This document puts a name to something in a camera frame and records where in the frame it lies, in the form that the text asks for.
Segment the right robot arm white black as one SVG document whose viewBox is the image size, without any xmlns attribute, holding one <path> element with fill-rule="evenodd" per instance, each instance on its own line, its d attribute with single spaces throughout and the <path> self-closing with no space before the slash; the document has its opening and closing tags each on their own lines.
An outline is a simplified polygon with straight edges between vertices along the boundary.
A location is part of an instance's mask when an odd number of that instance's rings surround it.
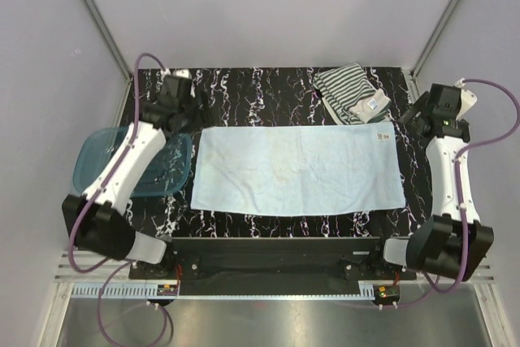
<svg viewBox="0 0 520 347">
<path fill-rule="evenodd" d="M 476 101 L 466 89 L 433 84 L 406 113 L 421 137 L 430 165 L 431 217 L 406 238 L 388 238 L 383 251 L 369 258 L 373 276 L 387 279 L 398 266 L 467 281 L 494 241 L 480 222 L 468 173 L 470 127 L 461 118 Z"/>
</svg>

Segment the light blue towel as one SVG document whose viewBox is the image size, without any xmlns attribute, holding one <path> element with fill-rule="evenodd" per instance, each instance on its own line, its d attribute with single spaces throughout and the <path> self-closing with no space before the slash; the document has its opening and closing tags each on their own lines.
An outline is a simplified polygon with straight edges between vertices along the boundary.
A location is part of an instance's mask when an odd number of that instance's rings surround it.
<svg viewBox="0 0 520 347">
<path fill-rule="evenodd" d="M 405 206 L 394 127 L 213 127 L 202 131 L 194 210 L 272 217 Z"/>
</svg>

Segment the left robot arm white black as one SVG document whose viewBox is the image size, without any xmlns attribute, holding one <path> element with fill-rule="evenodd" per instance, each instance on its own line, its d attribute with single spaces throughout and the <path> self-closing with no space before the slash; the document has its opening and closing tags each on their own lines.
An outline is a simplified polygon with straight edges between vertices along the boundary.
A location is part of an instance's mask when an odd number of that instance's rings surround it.
<svg viewBox="0 0 520 347">
<path fill-rule="evenodd" d="M 207 96 L 192 87 L 187 69 L 162 73 L 154 102 L 135 104 L 135 117 L 119 148 L 103 171 L 81 194 L 69 194 L 62 211 L 68 230 L 68 261 L 78 265 L 75 249 L 101 255 L 105 260 L 147 262 L 159 279 L 175 270 L 167 243 L 135 230 L 125 211 L 146 168 L 168 140 L 211 124 Z"/>
</svg>

